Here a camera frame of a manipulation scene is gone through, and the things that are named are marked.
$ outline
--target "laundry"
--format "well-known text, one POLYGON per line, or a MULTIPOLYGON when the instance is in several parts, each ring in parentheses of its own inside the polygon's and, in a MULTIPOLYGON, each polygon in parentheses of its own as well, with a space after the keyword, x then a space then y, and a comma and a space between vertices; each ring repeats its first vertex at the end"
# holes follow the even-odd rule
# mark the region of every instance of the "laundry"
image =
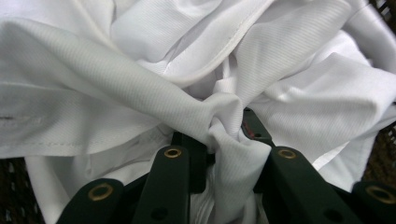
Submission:
POLYGON ((365 0, 1 0, 0 157, 25 157, 50 224, 179 131, 216 154, 191 223, 256 223, 271 147, 243 135, 244 108, 350 190, 396 120, 395 62, 365 0))

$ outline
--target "white cloth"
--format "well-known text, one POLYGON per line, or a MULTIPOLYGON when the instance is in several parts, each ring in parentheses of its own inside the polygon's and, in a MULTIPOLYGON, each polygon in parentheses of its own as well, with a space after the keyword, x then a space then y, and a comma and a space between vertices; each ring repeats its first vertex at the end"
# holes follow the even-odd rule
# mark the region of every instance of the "white cloth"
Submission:
POLYGON ((191 223, 254 223, 270 147, 241 133, 243 108, 349 189, 396 118, 395 60, 360 0, 0 0, 0 156, 26 157, 54 223, 89 181, 148 172, 178 130, 217 160, 191 223))

